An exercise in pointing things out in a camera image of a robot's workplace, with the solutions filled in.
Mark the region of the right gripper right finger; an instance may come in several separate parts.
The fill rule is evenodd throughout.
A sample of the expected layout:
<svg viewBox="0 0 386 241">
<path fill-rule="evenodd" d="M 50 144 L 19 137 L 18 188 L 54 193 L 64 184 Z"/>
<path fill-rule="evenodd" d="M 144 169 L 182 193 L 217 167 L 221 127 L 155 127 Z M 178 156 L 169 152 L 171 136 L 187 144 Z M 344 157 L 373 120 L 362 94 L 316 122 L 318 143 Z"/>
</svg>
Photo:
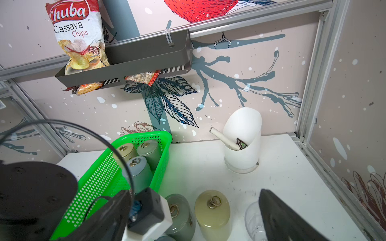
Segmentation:
<svg viewBox="0 0 386 241">
<path fill-rule="evenodd" d="M 328 241 L 271 190 L 261 190 L 258 204 L 268 241 Z"/>
</svg>

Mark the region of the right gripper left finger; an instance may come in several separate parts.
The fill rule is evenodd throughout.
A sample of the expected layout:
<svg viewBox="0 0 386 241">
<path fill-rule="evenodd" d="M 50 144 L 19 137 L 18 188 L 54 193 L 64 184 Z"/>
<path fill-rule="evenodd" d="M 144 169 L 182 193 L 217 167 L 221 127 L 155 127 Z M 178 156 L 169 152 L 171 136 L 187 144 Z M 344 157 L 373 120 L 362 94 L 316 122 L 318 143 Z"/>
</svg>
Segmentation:
<svg viewBox="0 0 386 241">
<path fill-rule="evenodd" d="M 122 190 L 59 241 L 121 241 L 132 207 L 132 192 Z"/>
</svg>

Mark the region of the yellow tea canister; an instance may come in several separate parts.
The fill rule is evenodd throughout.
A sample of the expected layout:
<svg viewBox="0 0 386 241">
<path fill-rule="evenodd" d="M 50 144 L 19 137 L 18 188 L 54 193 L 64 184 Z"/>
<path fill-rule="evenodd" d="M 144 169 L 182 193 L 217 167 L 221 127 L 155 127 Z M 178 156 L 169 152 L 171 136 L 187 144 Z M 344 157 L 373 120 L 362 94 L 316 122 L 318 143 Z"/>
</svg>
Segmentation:
<svg viewBox="0 0 386 241">
<path fill-rule="evenodd" d="M 201 193 L 195 203 L 195 216 L 207 241 L 226 241 L 232 231 L 231 208 L 226 196 L 217 190 Z"/>
<path fill-rule="evenodd" d="M 127 143 L 127 144 L 120 146 L 117 149 L 117 151 L 122 156 L 122 158 L 124 159 L 124 161 L 127 165 L 129 164 L 130 159 L 138 156 L 136 148 L 132 143 Z M 116 161 L 116 163 L 118 164 L 118 166 L 121 169 L 124 169 L 122 162 L 119 160 L 118 156 L 115 153 L 113 153 L 113 158 Z"/>
</svg>

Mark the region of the green tea canister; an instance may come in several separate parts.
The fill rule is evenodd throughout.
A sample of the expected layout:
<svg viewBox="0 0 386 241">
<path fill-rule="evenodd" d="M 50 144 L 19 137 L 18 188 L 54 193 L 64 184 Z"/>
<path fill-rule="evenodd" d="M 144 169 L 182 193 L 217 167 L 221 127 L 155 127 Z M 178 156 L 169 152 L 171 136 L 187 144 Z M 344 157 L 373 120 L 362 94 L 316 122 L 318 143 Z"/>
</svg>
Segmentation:
<svg viewBox="0 0 386 241">
<path fill-rule="evenodd" d="M 147 163 L 149 164 L 152 171 L 157 169 L 162 155 L 157 140 L 146 140 L 141 145 L 139 145 L 137 153 L 139 156 L 146 158 Z"/>
<path fill-rule="evenodd" d="M 189 202 L 180 194 L 166 197 L 172 217 L 172 225 L 165 232 L 176 241 L 191 241 L 196 231 L 196 219 Z"/>
</svg>

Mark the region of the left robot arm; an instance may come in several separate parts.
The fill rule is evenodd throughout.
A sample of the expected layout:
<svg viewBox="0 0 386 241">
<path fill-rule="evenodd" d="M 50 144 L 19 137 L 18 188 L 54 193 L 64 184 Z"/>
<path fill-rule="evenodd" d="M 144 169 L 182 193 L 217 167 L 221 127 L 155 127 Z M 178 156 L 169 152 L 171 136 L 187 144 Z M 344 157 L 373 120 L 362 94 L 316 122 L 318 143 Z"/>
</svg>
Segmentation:
<svg viewBox="0 0 386 241">
<path fill-rule="evenodd" d="M 2 163 L 1 240 L 50 240 L 77 191 L 76 177 L 61 166 Z"/>
</svg>

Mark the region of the green plastic basket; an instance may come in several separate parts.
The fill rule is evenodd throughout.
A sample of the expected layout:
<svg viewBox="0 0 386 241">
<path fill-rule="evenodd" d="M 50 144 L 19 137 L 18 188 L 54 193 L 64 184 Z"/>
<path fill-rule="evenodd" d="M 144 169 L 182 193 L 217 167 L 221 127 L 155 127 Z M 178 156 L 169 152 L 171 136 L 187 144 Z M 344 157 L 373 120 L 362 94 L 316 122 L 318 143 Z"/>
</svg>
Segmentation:
<svg viewBox="0 0 386 241">
<path fill-rule="evenodd" d="M 150 188 L 159 192 L 168 162 L 172 135 L 167 131 L 135 133 L 122 136 L 112 142 L 118 148 L 132 143 L 136 148 L 146 140 L 157 140 L 162 151 L 157 169 L 153 172 Z M 92 202 L 100 196 L 115 196 L 121 190 L 129 190 L 130 185 L 122 176 L 121 168 L 113 159 L 112 151 L 105 149 L 78 182 L 78 192 L 53 233 L 51 240 L 67 237 L 82 223 Z"/>
</svg>

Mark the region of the clear plastic cup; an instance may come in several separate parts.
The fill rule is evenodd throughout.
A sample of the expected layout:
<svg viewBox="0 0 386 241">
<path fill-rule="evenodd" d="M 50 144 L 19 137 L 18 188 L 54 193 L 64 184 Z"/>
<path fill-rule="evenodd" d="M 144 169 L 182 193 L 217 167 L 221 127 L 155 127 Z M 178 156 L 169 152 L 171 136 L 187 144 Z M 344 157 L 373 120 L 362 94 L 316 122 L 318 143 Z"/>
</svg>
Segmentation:
<svg viewBox="0 0 386 241">
<path fill-rule="evenodd" d="M 258 201 L 252 203 L 245 212 L 246 230 L 253 241 L 267 241 Z"/>
</svg>

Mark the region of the white spoon in holder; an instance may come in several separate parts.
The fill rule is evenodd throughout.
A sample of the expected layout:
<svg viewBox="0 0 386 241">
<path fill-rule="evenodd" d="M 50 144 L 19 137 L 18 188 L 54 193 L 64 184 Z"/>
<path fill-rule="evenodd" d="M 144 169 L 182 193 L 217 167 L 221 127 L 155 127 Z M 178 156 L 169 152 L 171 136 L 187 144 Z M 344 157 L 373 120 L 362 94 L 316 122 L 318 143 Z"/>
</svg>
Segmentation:
<svg viewBox="0 0 386 241">
<path fill-rule="evenodd" d="M 222 132 L 215 129 L 214 127 L 211 127 L 209 132 L 216 136 L 228 149 L 239 151 L 240 146 L 238 146 L 236 143 L 233 143 L 228 137 L 226 137 Z"/>
</svg>

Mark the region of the white utensil holder cup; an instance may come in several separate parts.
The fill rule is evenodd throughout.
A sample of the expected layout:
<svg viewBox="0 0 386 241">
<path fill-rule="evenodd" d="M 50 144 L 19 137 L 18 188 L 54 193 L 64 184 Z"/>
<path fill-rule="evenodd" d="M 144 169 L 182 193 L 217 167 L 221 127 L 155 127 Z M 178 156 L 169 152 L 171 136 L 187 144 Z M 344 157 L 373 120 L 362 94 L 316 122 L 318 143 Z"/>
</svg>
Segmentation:
<svg viewBox="0 0 386 241">
<path fill-rule="evenodd" d="M 243 107 L 230 115 L 223 134 L 240 147 L 231 150 L 224 147 L 224 160 L 228 169 L 246 174 L 259 166 L 262 117 L 259 111 Z"/>
</svg>

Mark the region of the small snack packet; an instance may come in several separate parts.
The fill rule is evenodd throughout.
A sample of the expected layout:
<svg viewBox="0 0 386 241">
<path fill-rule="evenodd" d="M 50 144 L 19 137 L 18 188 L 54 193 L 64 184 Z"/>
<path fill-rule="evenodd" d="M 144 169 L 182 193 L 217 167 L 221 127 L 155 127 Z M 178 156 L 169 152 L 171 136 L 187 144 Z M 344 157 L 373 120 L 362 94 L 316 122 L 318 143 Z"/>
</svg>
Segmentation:
<svg viewBox="0 0 386 241">
<path fill-rule="evenodd" d="M 155 72 L 144 72 L 144 73 L 134 74 L 130 76 L 125 76 L 124 79 L 126 81 L 134 81 L 134 82 L 144 83 L 149 86 L 152 86 L 153 83 L 157 80 L 160 73 L 161 73 L 160 70 L 157 70 Z"/>
</svg>

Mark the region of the Chuba cassava chips bag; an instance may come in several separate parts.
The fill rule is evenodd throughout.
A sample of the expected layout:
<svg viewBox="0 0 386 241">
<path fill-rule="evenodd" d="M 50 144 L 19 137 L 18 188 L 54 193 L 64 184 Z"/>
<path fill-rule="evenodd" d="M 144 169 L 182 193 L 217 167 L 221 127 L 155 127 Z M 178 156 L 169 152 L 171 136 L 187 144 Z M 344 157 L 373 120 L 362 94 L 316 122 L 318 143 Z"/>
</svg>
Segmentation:
<svg viewBox="0 0 386 241">
<path fill-rule="evenodd" d="M 45 7 L 58 45 L 69 56 L 65 75 L 110 66 L 98 1 L 56 1 Z"/>
</svg>

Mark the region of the dark wall-mounted basket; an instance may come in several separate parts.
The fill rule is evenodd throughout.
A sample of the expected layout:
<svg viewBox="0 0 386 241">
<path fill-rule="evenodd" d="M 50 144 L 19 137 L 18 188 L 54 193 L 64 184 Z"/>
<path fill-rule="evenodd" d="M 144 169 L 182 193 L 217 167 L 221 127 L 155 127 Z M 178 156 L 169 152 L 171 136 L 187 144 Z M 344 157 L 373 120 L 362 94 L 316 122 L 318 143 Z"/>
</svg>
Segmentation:
<svg viewBox="0 0 386 241">
<path fill-rule="evenodd" d="M 121 84 L 124 77 L 138 73 L 160 70 L 161 78 L 188 73 L 193 56 L 190 32 L 182 30 L 170 36 L 171 44 L 166 34 L 113 44 L 106 48 L 110 66 L 71 75 L 65 75 L 65 68 L 62 68 L 55 77 L 66 87 L 116 79 L 112 84 L 115 86 Z"/>
</svg>

